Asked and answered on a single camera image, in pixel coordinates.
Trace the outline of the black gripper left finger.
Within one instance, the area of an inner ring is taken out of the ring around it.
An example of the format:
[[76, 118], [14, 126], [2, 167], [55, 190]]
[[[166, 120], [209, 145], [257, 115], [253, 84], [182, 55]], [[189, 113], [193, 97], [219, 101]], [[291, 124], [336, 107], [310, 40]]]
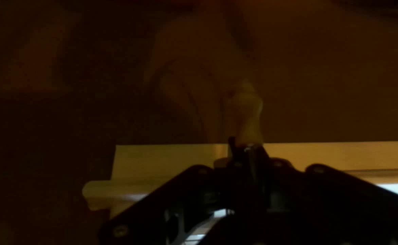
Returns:
[[246, 149], [228, 141], [230, 157], [213, 168], [193, 165], [106, 222], [99, 245], [181, 245], [218, 210], [232, 210], [232, 182]]

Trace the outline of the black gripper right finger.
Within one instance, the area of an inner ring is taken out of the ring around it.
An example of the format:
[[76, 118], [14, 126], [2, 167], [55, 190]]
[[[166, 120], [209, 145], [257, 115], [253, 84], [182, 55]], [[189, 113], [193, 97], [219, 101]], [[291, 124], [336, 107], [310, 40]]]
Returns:
[[230, 150], [230, 214], [200, 245], [398, 245], [397, 194], [322, 164], [299, 172], [260, 145]]

